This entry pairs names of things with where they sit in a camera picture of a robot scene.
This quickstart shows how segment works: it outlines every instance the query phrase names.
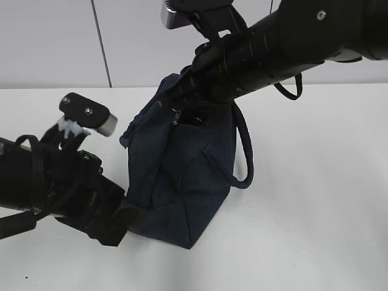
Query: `bag handle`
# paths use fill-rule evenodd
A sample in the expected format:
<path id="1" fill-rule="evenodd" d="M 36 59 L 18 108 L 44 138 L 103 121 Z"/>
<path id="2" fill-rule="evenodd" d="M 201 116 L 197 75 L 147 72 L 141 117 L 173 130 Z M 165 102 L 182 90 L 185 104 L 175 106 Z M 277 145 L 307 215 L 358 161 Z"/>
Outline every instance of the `bag handle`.
<path id="1" fill-rule="evenodd" d="M 218 151 L 215 150 L 212 144 L 209 144 L 204 149 L 203 153 L 205 154 L 209 162 L 214 166 L 214 168 L 217 169 L 219 174 L 224 177 L 224 179 L 232 187 L 236 187 L 238 189 L 246 189 L 251 185 L 254 175 L 252 142 L 250 140 L 247 123 L 244 119 L 244 116 L 241 113 L 240 108 L 238 108 L 237 104 L 234 102 L 232 103 L 232 115 L 235 120 L 241 138 L 241 142 L 243 144 L 242 147 L 244 149 L 248 168 L 247 178 L 243 181 L 239 181 L 225 165 L 222 158 L 218 155 Z"/>

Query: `white table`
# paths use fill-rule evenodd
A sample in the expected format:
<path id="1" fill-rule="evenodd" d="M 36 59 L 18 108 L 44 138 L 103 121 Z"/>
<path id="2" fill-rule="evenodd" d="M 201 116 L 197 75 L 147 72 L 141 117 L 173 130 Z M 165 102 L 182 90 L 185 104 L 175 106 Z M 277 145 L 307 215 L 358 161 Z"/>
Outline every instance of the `white table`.
<path id="1" fill-rule="evenodd" d="M 0 136 L 41 136 L 69 91 L 1 90 Z M 126 188 L 118 138 L 155 89 L 74 91 L 119 118 L 114 136 L 94 134 L 84 148 Z M 0 241 L 0 290 L 386 291 L 386 95 L 387 85 L 311 85 L 298 102 L 275 89 L 242 98 L 255 180 L 231 191 L 193 250 L 132 234 L 103 247 L 49 218 Z M 236 172 L 244 175 L 241 149 Z"/>

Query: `black cylinder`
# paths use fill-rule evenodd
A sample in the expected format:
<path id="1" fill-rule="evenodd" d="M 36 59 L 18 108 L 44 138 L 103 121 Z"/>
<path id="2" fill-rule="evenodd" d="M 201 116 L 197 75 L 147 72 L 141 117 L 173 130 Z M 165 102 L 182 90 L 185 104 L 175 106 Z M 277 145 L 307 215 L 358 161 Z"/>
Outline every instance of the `black cylinder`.
<path id="1" fill-rule="evenodd" d="M 230 38 L 223 59 L 201 76 L 212 101 L 228 102 L 322 64 L 305 64 L 287 55 L 279 43 L 276 19 L 277 12 Z"/>

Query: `metal bracket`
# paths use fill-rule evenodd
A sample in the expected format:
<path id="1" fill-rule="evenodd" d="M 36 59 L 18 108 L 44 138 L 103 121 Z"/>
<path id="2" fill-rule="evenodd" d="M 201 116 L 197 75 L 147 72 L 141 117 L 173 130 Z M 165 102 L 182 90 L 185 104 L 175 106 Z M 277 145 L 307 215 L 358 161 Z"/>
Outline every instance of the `metal bracket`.
<path id="1" fill-rule="evenodd" d="M 220 32 L 231 34 L 247 28 L 232 6 L 233 0 L 163 0 L 162 20 L 169 29 L 193 24 L 210 43 L 219 43 Z"/>

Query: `screw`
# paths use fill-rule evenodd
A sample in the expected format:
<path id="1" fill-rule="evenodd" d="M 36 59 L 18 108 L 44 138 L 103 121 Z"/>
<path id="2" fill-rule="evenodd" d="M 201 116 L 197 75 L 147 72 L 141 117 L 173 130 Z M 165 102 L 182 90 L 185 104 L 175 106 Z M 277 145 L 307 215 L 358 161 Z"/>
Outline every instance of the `screw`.
<path id="1" fill-rule="evenodd" d="M 70 98 L 69 97 L 63 97 L 62 102 L 67 105 L 67 104 L 70 103 Z"/>
<path id="2" fill-rule="evenodd" d="M 322 21 L 323 19 L 325 19 L 326 17 L 326 11 L 325 10 L 321 10 L 318 12 L 318 15 L 316 16 L 316 18 L 319 20 L 319 21 Z"/>
<path id="3" fill-rule="evenodd" d="M 87 116 L 90 116 L 90 115 L 93 114 L 93 109 L 91 109 L 91 108 L 86 108 L 86 109 L 85 109 L 85 113 L 86 113 Z"/>

